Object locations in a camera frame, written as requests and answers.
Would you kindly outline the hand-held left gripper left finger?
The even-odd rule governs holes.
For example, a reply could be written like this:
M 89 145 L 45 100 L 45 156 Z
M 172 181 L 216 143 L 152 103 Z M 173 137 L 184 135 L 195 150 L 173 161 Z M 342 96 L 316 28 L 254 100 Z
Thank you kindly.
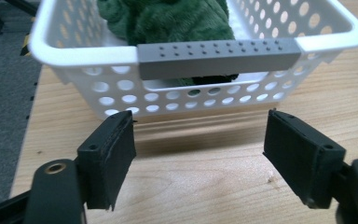
M 77 168 L 86 178 L 88 209 L 115 209 L 117 196 L 136 157 L 130 111 L 108 117 L 77 149 Z

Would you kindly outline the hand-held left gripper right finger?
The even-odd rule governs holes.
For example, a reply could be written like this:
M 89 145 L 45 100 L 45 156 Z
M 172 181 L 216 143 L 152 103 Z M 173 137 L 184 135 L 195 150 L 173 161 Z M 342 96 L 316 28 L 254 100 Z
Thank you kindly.
M 345 153 L 305 121 L 276 109 L 268 112 L 263 154 L 306 206 L 330 206 L 331 176 L 341 170 Z

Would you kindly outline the white perforated plastic basket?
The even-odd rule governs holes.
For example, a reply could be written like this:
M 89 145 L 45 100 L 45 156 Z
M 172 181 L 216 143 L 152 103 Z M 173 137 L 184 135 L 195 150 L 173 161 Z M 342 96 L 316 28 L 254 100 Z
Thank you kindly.
M 95 0 L 43 0 L 28 48 L 105 119 L 280 102 L 320 63 L 358 47 L 358 19 L 338 0 L 227 6 L 232 40 L 130 46 Z

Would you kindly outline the green plush cloth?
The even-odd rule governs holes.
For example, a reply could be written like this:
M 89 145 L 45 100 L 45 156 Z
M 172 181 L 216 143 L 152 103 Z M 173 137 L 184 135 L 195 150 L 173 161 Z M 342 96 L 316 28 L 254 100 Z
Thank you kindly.
M 226 0 L 97 0 L 108 29 L 131 46 L 233 40 Z

